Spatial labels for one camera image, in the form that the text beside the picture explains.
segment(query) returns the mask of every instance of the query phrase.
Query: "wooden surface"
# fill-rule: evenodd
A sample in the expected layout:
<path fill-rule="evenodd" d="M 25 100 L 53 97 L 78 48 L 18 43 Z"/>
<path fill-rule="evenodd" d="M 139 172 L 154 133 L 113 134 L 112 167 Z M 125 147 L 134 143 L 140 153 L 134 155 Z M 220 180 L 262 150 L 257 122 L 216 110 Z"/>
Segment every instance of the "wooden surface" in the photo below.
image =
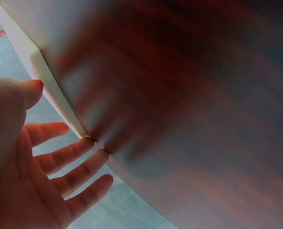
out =
<path fill-rule="evenodd" d="M 283 229 L 283 0 L 1 2 L 170 222 Z"/>

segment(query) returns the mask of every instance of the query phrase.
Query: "light blue floor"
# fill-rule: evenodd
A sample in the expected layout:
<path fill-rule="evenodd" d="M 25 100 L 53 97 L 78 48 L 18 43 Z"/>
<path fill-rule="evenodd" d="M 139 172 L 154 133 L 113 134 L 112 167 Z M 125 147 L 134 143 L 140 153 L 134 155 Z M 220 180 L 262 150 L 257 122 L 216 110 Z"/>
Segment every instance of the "light blue floor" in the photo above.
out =
<path fill-rule="evenodd" d="M 8 77 L 15 80 L 30 78 L 6 37 L 0 39 L 0 77 Z M 62 119 L 52 108 L 50 103 L 45 98 L 42 98 L 34 108 L 28 111 L 27 122 L 49 121 L 62 121 Z M 53 139 L 40 145 L 34 149 L 34 154 L 38 155 L 48 153 L 77 140 L 77 136 L 71 132 L 64 137 Z M 71 165 L 67 166 L 55 176 L 62 176 L 72 170 L 90 156 L 90 154 L 92 154 L 92 152 L 87 153 L 87 155 L 83 158 L 80 158 Z M 115 174 L 107 166 L 104 166 L 86 185 L 106 173 L 115 176 Z M 176 229 L 175 226 L 145 203 L 125 184 L 113 185 L 110 192 L 104 199 L 91 208 L 81 218 L 72 223 L 69 228 Z"/>

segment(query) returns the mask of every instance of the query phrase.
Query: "dark wood grain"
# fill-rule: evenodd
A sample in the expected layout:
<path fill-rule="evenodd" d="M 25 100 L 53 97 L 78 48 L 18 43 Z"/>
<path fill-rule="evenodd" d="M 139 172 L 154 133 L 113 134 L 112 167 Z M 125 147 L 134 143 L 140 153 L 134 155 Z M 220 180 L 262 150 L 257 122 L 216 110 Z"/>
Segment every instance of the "dark wood grain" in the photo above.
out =
<path fill-rule="evenodd" d="M 1 2 L 170 222 L 283 229 L 283 0 Z"/>

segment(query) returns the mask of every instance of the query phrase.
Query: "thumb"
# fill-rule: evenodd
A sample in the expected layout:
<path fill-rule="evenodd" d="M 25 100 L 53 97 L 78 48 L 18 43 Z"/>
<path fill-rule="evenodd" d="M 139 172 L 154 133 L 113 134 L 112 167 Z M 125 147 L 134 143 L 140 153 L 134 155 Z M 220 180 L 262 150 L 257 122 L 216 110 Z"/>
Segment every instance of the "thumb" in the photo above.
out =
<path fill-rule="evenodd" d="M 0 79 L 0 166 L 10 156 L 26 118 L 26 110 L 42 95 L 39 80 Z"/>

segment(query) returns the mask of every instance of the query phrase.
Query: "blue surface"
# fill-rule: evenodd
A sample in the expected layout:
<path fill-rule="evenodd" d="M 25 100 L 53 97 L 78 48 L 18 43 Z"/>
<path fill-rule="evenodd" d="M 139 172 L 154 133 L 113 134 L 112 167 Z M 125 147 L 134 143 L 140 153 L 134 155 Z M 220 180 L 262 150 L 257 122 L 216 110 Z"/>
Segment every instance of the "blue surface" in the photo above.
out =
<path fill-rule="evenodd" d="M 7 37 L 0 39 L 0 77 L 8 77 L 14 80 L 29 79 L 22 63 L 11 47 Z M 27 122 L 50 122 L 62 121 L 58 113 L 43 97 L 40 102 L 28 111 Z M 64 137 L 50 140 L 37 148 L 35 155 L 49 153 L 53 150 L 77 141 L 77 136 L 70 132 Z M 82 163 L 92 151 L 82 158 L 54 175 L 62 176 Z M 104 166 L 99 173 L 77 192 L 81 192 L 94 179 L 103 174 L 115 174 Z M 110 192 L 96 206 L 69 226 L 70 229 L 176 229 L 170 222 L 162 217 L 156 210 L 150 207 L 127 185 L 119 184 L 112 186 Z"/>

